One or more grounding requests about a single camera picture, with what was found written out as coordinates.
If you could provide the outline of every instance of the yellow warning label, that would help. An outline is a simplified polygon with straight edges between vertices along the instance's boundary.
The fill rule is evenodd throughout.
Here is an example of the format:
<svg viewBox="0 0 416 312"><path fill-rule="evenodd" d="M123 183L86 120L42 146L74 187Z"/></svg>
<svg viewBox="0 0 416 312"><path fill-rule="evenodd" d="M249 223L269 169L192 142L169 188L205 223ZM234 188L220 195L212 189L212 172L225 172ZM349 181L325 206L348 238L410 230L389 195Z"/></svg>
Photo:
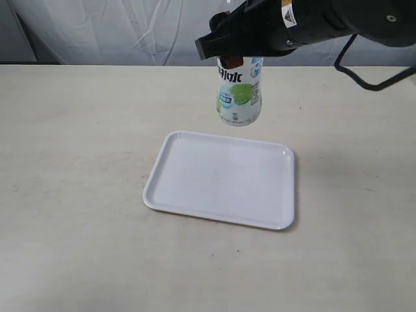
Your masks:
<svg viewBox="0 0 416 312"><path fill-rule="evenodd" d="M291 4L292 0L281 0L281 7L286 7L287 5Z"/></svg>

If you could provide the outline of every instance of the tray rim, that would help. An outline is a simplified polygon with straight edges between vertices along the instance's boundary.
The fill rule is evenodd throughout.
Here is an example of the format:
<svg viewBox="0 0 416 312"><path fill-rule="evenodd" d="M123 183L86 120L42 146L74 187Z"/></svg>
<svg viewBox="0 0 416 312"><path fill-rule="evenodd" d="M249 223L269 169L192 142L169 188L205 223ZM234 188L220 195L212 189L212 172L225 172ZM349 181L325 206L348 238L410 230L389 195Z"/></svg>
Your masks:
<svg viewBox="0 0 416 312"><path fill-rule="evenodd" d="M213 214L207 214L207 213L199 213L196 211L187 211L186 214L183 213L183 210L181 209L175 209L175 207L172 206L166 206L166 205L159 205L159 204L155 204L154 202L152 202L149 199L148 196L148 192L149 192L149 188L151 185L151 182L153 181L156 171L159 167L159 163L166 151L166 146L168 145L169 141L171 139L173 139L175 136L177 135L181 135L181 134L187 134L187 135L196 135L196 136L200 136L200 137L216 137L216 138L221 138L221 139L229 139L229 140L234 140L234 141L241 141L241 142L255 142L255 143L260 143L260 144L267 144L267 145L271 145L271 146L279 146L282 147L284 149L286 149L289 153L290 156L292 157L293 161L291 162L291 176L293 176L293 183L291 183L291 188L292 188L292 193L293 193L293 208L292 210L292 215L290 218L288 218L288 222L286 224L279 224L277 225L276 223L268 223L268 222L258 222L258 221L245 221L244 219L237 219L237 218L232 218L232 217L226 217L226 216L216 216ZM296 200L295 200L295 196L296 196L296 190L295 190L295 186L296 186L296 173L295 173L295 159L296 155L294 154L293 150L288 147L285 144L280 144L280 143L274 143L274 142L267 142L267 141L261 141L261 140L253 140L253 139L249 139L249 138L236 138L233 136L223 136L223 135L212 135L212 134L208 134L208 133L199 133L199 132L194 132L194 131L182 131L182 130L177 130L177 131L173 131L171 133L169 133L166 138L163 141L163 144L161 146L161 149L159 151L159 154L157 155L157 158L155 160L155 164L153 165L153 168L150 172L149 178L146 182L146 185L143 189L142 192L142 200L143 202L146 204L146 206L148 206L150 209L154 210L154 211L160 211L160 212L164 212L164 213L172 213L172 214L177 214L177 215L181 215L181 216L191 216L191 217L195 217L195 218L202 218L202 219L208 219L208 220L214 220L214 221L220 221L220 222L226 222L226 223L230 223L230 224L238 224L238 225L244 225L244 226L252 226L255 228L263 228L263 229L271 229L271 230L283 230L283 229L287 229L288 227L290 227L295 219L295 210L296 210Z"/></svg>

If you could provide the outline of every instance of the plastic bottle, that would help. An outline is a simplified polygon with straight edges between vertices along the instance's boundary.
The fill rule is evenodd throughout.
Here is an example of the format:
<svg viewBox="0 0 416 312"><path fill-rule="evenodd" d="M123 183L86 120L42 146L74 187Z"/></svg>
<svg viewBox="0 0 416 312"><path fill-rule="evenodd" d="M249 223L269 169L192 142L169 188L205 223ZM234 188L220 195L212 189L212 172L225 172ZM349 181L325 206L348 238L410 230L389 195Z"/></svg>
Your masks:
<svg viewBox="0 0 416 312"><path fill-rule="evenodd" d="M244 1L225 0L220 12L232 12ZM244 126L256 121L261 112L262 57L218 57L220 87L216 110L228 125Z"/></svg>

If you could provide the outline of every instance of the black cable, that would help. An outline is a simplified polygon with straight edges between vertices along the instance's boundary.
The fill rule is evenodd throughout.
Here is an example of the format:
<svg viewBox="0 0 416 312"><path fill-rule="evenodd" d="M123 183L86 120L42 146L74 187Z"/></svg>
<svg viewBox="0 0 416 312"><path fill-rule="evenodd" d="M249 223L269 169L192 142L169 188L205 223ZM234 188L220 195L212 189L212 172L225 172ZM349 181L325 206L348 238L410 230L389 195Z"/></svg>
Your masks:
<svg viewBox="0 0 416 312"><path fill-rule="evenodd" d="M354 40L357 38L357 34L353 34L349 41L344 46L341 53L338 55L337 60L335 61L335 69L341 73L345 73L347 76L349 76L352 80L354 80L357 84L359 84L362 88L369 91L381 91L389 86L393 86L394 84L414 75L416 73L416 66L409 67L405 69L404 71L398 73L397 75L393 76L392 78L389 78L386 81L383 81L380 84L369 84L368 82L364 81L359 75L354 73L352 70L349 70L348 68L345 68L342 66L341 60L345 56L345 53L348 51L348 49L351 47Z"/></svg>

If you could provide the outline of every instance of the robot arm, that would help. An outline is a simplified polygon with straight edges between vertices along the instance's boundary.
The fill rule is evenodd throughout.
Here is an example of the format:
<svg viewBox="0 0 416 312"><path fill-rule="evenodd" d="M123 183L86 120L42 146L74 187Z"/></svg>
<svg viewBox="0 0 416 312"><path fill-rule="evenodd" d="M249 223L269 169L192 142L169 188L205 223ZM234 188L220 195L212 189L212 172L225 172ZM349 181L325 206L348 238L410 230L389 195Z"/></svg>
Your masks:
<svg viewBox="0 0 416 312"><path fill-rule="evenodd" d="M359 34L388 47L416 43L414 0L246 0L210 20L211 33L196 40L201 59L215 56L282 57L295 49L352 34L335 67L363 88L379 91L413 75L416 68L372 86L340 61Z"/></svg>

